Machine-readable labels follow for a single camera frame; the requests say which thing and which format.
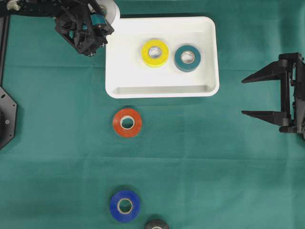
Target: green cloth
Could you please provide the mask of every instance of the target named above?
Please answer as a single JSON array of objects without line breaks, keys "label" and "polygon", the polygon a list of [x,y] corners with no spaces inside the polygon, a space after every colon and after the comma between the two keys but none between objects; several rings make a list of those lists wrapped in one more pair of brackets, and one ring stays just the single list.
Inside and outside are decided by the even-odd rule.
[{"label": "green cloth", "polygon": [[[279,110],[279,82],[241,80],[280,53],[305,54],[303,0],[117,0],[121,15],[206,15],[217,31],[220,90],[206,98],[113,99],[105,53],[78,55],[52,18],[12,16],[3,87],[18,104],[0,151],[1,229],[305,227],[305,142],[241,110]],[[130,106],[141,133],[112,128]],[[109,211],[122,188],[142,200],[135,221]]]}]

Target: white tray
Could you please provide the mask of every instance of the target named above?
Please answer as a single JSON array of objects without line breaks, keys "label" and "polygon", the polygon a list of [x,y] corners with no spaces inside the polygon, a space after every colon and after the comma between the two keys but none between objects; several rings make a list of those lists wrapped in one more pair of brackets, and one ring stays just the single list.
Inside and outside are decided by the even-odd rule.
[{"label": "white tray", "polygon": [[[164,41],[167,63],[150,68],[141,56],[151,39]],[[207,17],[119,19],[106,45],[106,91],[113,98],[212,96],[219,89],[216,32]],[[201,53],[201,63],[190,73],[177,69],[176,50],[185,44]]]}]

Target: teal tape roll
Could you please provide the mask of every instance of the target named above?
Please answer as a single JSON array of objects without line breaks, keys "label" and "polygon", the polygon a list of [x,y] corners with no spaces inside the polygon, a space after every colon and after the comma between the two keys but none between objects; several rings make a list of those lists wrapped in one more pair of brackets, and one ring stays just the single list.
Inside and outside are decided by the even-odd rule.
[{"label": "teal tape roll", "polygon": [[194,71],[201,61],[201,55],[198,49],[191,45],[180,47],[175,54],[175,64],[183,72]]}]

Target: tape roll core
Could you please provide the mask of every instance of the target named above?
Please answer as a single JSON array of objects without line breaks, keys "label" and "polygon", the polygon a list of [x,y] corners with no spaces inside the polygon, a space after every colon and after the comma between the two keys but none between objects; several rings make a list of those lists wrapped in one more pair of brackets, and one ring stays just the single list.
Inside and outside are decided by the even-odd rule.
[{"label": "tape roll core", "polygon": [[[120,204],[121,204],[121,202],[124,201],[124,200],[129,201],[129,203],[130,203],[130,205],[131,205],[129,211],[127,211],[127,212],[122,211],[121,208],[120,208]],[[117,205],[118,211],[119,211],[121,214],[124,214],[124,215],[129,214],[129,213],[132,211],[132,207],[133,207],[133,206],[132,206],[131,200],[130,200],[130,199],[127,199],[127,198],[122,198],[122,199],[120,199],[120,201],[118,202],[118,205]]]},{"label": "tape roll core", "polygon": [[[126,119],[131,119],[131,120],[132,120],[132,126],[129,127],[129,128],[123,126],[123,122],[124,122]],[[121,127],[124,128],[125,130],[130,130],[130,129],[132,129],[133,126],[134,126],[134,119],[133,119],[131,116],[126,115],[126,116],[124,116],[123,118],[121,118],[120,125],[121,125]]]},{"label": "tape roll core", "polygon": [[169,57],[167,45],[160,40],[150,40],[142,47],[142,59],[152,68],[163,66]]},{"label": "tape roll core", "polygon": [[192,51],[184,51],[181,54],[181,60],[183,63],[191,64],[195,61],[196,57]]}]

